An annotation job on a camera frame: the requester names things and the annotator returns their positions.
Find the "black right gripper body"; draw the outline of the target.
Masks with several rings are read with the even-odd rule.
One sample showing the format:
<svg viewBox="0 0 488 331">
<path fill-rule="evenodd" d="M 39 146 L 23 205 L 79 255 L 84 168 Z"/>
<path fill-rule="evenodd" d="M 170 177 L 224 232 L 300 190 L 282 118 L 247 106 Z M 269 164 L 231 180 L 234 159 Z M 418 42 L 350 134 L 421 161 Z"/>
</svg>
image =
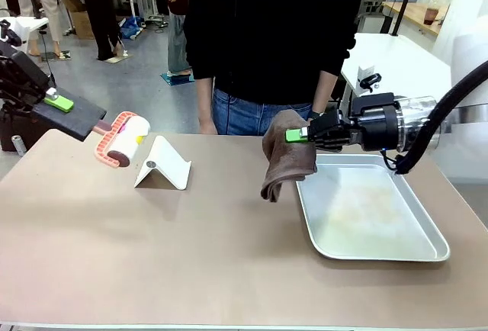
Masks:
<svg viewBox="0 0 488 331">
<path fill-rule="evenodd" d="M 359 130 L 358 144 L 364 151 L 394 150 L 398 147 L 399 107 L 392 92 L 365 95 L 352 101 L 349 118 Z"/>
</svg>

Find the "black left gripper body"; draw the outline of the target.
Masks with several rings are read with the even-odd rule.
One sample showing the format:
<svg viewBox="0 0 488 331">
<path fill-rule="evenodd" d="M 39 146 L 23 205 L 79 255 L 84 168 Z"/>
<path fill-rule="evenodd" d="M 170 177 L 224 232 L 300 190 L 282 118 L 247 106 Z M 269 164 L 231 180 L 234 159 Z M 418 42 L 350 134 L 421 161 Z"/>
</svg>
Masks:
<svg viewBox="0 0 488 331">
<path fill-rule="evenodd" d="M 49 89 L 49 77 L 25 53 L 1 55 L 1 100 L 5 106 L 30 112 Z"/>
</svg>

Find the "person's right hand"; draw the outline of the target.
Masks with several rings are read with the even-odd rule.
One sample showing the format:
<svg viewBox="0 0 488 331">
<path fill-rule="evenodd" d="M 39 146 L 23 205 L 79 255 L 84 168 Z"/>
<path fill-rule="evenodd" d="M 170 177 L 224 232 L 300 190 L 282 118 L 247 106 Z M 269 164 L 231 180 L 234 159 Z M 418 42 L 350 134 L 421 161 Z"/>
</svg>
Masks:
<svg viewBox="0 0 488 331">
<path fill-rule="evenodd" d="M 206 135 L 217 135 L 217 129 L 211 117 L 199 118 L 200 133 Z"/>
</svg>

